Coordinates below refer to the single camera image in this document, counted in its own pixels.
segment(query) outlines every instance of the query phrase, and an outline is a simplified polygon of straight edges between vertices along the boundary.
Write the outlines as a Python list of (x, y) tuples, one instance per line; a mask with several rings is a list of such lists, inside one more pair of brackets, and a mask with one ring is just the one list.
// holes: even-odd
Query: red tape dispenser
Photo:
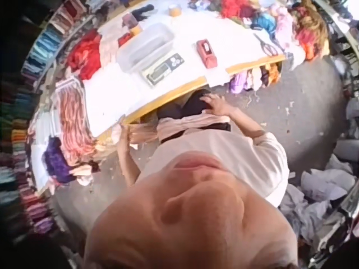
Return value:
[(197, 41), (197, 51), (207, 69), (217, 67), (217, 57), (207, 39)]

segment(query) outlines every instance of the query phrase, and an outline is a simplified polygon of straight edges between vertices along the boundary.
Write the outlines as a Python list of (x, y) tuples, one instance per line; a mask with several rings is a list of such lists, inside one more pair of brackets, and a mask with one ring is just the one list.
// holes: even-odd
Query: clear plastic box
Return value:
[(126, 73), (142, 71), (168, 54), (174, 33), (165, 24), (153, 24), (121, 46), (116, 61)]

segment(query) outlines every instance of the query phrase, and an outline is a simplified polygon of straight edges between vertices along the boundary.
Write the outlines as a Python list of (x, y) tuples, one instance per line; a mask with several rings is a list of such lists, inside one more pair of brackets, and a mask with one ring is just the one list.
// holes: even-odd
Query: digital scale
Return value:
[(185, 60), (178, 53), (167, 54), (143, 70), (141, 74), (151, 86), (155, 86), (184, 62)]

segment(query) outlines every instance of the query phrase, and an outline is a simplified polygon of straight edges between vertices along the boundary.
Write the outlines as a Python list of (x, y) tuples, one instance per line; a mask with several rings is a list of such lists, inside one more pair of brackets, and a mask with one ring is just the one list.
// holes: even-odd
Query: gray floor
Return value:
[[(280, 83), (259, 90), (257, 96), (253, 92), (235, 96), (226, 93), (224, 87), (213, 90), (225, 94), (231, 104), (273, 132), (287, 152), (290, 169), (300, 176), (303, 170), (325, 165), (346, 126), (346, 103), (340, 88), (334, 67), (318, 60), (295, 71), (284, 69)], [(133, 151), (140, 167), (155, 147), (156, 144), (144, 145)], [(76, 235), (89, 231), (98, 215), (125, 190), (115, 154), (102, 163), (101, 169), (95, 174), (93, 186), (82, 187), (73, 182), (70, 187), (59, 189), (54, 197)]]

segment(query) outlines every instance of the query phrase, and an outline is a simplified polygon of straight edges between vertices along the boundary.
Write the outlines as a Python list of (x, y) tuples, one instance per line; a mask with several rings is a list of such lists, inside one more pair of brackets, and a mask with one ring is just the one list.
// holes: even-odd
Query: person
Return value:
[(129, 187), (93, 225), (86, 268), (298, 268), (296, 236), (277, 209), (289, 176), (284, 148), (207, 91), (158, 116), (188, 113), (229, 117), (243, 134), (229, 123), (180, 131), (140, 171), (123, 126), (118, 156)]

